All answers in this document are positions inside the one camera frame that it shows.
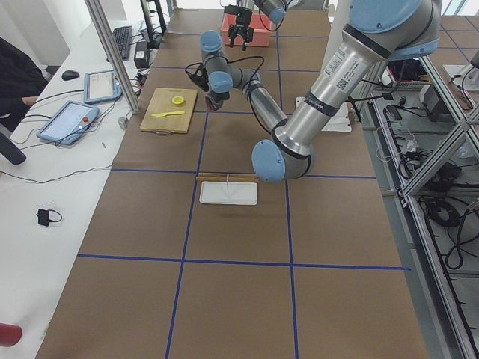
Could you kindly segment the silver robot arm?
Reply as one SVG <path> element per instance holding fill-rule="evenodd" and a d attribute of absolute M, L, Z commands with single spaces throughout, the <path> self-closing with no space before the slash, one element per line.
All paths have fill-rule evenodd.
<path fill-rule="evenodd" d="M 271 135 L 252 150 L 254 172 L 267 182 L 300 178 L 314 161 L 314 139 L 373 65 L 436 51 L 441 7 L 440 1 L 428 0 L 350 2 L 341 44 L 290 117 L 270 96 L 257 71 L 230 64 L 220 34 L 205 31 L 199 47 L 209 85 L 207 107 L 216 111 L 230 90 L 241 90 Z"/>
<path fill-rule="evenodd" d="M 270 32 L 282 24 L 289 3 L 287 1 L 235 1 L 224 6 L 221 27 L 223 41 L 229 47 L 267 47 Z"/>

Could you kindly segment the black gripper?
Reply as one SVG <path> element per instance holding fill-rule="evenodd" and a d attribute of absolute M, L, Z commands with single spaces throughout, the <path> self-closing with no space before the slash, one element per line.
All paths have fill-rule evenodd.
<path fill-rule="evenodd" d="M 213 102 L 221 102 L 229 99 L 229 92 L 217 93 L 214 90 L 210 91 L 210 98 Z"/>
<path fill-rule="evenodd" d="M 230 38 L 229 47 L 234 47 L 234 41 L 237 36 L 241 36 L 244 41 L 242 45 L 242 50 L 247 50 L 249 46 L 249 41 L 253 40 L 254 29 L 250 27 L 252 10 L 244 7 L 245 10 L 242 11 L 238 16 L 235 17 L 235 23 L 230 25 L 228 28 L 228 37 Z"/>

